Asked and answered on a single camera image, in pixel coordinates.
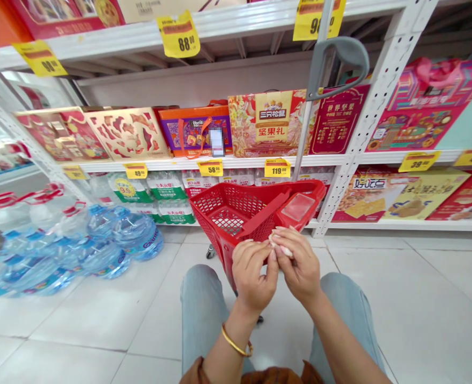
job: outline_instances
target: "white tiled floor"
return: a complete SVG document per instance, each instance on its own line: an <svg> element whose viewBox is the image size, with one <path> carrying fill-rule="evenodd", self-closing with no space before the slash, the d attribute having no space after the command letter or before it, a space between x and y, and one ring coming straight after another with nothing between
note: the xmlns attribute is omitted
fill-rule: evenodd
<svg viewBox="0 0 472 384"><path fill-rule="evenodd" d="M113 281L77 279L48 297L0 298L0 383L177 383L180 286L188 268L215 269L196 227L161 227L162 254ZM395 383L472 383L472 234L332 230L311 244L323 273L340 271L366 293ZM300 373L313 324L283 276L252 334L256 369Z"/></svg>

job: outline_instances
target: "shopping basket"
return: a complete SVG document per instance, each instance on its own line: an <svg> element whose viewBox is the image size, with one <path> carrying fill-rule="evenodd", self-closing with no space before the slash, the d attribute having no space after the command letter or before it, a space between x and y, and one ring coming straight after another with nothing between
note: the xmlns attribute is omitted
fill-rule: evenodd
<svg viewBox="0 0 472 384"><path fill-rule="evenodd" d="M219 183L190 199L195 216L220 258L233 290L232 252L241 241L264 241L276 226L296 230L312 219L326 193L319 180L265 187Z"/></svg>

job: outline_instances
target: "bangle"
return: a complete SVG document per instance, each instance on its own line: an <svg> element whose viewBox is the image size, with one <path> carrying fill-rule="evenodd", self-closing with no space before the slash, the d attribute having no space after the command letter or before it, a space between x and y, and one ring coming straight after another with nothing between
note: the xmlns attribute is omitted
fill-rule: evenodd
<svg viewBox="0 0 472 384"><path fill-rule="evenodd" d="M227 342L243 357L250 357L252 356L253 354L253 346L252 346L252 343L250 343L250 340L248 341L248 347L250 349L250 351L248 353L246 353L245 351L243 351L242 349L240 349L240 347L238 347L236 345L236 343L234 343L230 337L227 335L227 332L225 331L225 323L222 323L221 324L221 333L223 333L223 336L225 337L225 340L227 340Z"/></svg>

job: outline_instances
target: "shopping basket handle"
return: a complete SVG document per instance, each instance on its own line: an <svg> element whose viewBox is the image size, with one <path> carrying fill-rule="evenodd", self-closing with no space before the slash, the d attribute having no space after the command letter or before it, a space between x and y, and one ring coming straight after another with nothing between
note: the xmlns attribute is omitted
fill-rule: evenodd
<svg viewBox="0 0 472 384"><path fill-rule="evenodd" d="M326 52L334 48L335 53L343 64L357 67L361 73L357 80L349 84L342 85L330 92L319 93L321 78L324 74L326 64ZM347 89L353 88L367 77L369 73L369 55L360 41L347 36L334 37L328 40L317 42L314 46L312 64L310 65L309 85L307 87L307 101L325 99Z"/></svg>

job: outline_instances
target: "snack gift box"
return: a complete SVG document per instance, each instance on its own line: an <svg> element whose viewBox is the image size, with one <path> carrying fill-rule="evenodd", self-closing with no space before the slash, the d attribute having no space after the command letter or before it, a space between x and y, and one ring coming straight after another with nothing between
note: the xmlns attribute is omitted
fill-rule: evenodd
<svg viewBox="0 0 472 384"><path fill-rule="evenodd" d="M229 96L230 127L235 157L296 156L306 90ZM319 101L312 106L308 154Z"/></svg>
<svg viewBox="0 0 472 384"><path fill-rule="evenodd" d="M472 60L405 68L367 151L434 149L472 100Z"/></svg>
<svg viewBox="0 0 472 384"><path fill-rule="evenodd" d="M358 85L322 99L310 143L310 155L345 153L371 86Z"/></svg>
<svg viewBox="0 0 472 384"><path fill-rule="evenodd" d="M472 171L460 188L444 201L426 220L472 220Z"/></svg>
<svg viewBox="0 0 472 384"><path fill-rule="evenodd" d="M408 175L386 166L359 167L332 221L380 220L410 181Z"/></svg>
<svg viewBox="0 0 472 384"><path fill-rule="evenodd" d="M57 161L108 160L108 153L92 131L87 108L67 107L16 113L15 117Z"/></svg>
<svg viewBox="0 0 472 384"><path fill-rule="evenodd" d="M470 176L455 168L432 168L408 175L417 179L403 190L385 219L424 220Z"/></svg>
<svg viewBox="0 0 472 384"><path fill-rule="evenodd" d="M116 0L9 0L34 39L124 25Z"/></svg>
<svg viewBox="0 0 472 384"><path fill-rule="evenodd" d="M229 109L226 103L226 100L211 100L207 107L159 111L161 127L174 156L209 156L211 154L209 130L211 129L222 130L225 154L229 155L233 152ZM202 126L209 117L213 121L202 132ZM183 121L182 144L180 140L181 126L179 125L179 119Z"/></svg>
<svg viewBox="0 0 472 384"><path fill-rule="evenodd" d="M170 158L163 133L152 108L90 112L93 132L113 160Z"/></svg>

